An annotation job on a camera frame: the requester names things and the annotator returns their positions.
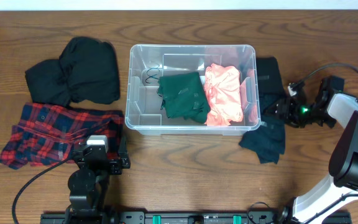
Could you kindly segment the dark navy pants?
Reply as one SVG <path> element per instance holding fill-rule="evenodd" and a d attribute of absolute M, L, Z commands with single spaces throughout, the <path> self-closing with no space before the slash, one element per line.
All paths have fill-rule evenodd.
<path fill-rule="evenodd" d="M 255 152 L 261 164 L 277 164 L 285 153 L 285 123 L 265 115 L 264 111 L 284 99 L 286 93 L 275 57 L 257 58 L 256 67 L 261 124 L 258 129 L 246 132 L 239 145 Z"/>

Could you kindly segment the red plaid flannel shirt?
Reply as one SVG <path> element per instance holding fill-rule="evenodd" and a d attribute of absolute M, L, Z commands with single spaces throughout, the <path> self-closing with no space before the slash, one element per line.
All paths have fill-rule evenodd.
<path fill-rule="evenodd" d="M 65 108 L 26 103 L 11 138 L 0 153 L 0 163 L 11 169 L 51 166 L 66 159 L 91 135 L 108 139 L 108 158 L 117 159 L 124 115 L 121 111 Z"/>

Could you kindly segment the salmon pink garment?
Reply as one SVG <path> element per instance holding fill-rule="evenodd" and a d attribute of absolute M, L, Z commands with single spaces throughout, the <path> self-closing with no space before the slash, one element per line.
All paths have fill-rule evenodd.
<path fill-rule="evenodd" d="M 207 126 L 229 126 L 232 121 L 243 120 L 239 78 L 240 72 L 233 66 L 213 63 L 206 68 L 204 92 L 211 109 Z"/>

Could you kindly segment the dark green garment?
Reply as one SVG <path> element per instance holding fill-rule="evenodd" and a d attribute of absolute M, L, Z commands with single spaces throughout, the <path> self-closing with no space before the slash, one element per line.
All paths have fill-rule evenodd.
<path fill-rule="evenodd" d="M 147 84 L 156 84 L 165 126 L 204 126 L 211 111 L 198 72 L 164 75 L 159 68 L 145 73 Z"/>

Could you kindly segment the black hoodie garment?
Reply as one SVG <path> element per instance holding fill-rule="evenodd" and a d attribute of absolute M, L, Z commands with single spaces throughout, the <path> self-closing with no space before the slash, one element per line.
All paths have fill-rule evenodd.
<path fill-rule="evenodd" d="M 119 68 L 114 47 L 90 37 L 74 37 L 58 59 L 25 71 L 34 103 L 67 107 L 84 100 L 109 105 L 120 99 Z"/>

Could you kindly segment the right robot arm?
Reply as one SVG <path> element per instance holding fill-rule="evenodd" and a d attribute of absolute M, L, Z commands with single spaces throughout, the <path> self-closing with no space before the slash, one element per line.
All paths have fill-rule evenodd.
<path fill-rule="evenodd" d="M 344 79 L 322 79 L 312 105 L 306 104 L 303 82 L 288 87 L 290 96 L 276 101 L 265 114 L 294 128 L 307 124 L 340 124 L 344 131 L 329 160 L 329 173 L 309 192 L 294 198 L 275 223 L 351 223 L 340 209 L 358 200 L 358 98 L 344 93 Z"/>

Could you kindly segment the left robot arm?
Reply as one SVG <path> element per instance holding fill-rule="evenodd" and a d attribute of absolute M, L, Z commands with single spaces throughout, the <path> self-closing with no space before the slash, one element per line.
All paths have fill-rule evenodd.
<path fill-rule="evenodd" d="M 110 176 L 121 175 L 131 167 L 126 138 L 120 140 L 118 149 L 109 158 L 108 138 L 92 135 L 73 151 L 73 160 L 79 167 L 68 179 L 72 213 L 69 221 L 112 223 L 114 210 L 104 206 Z"/>

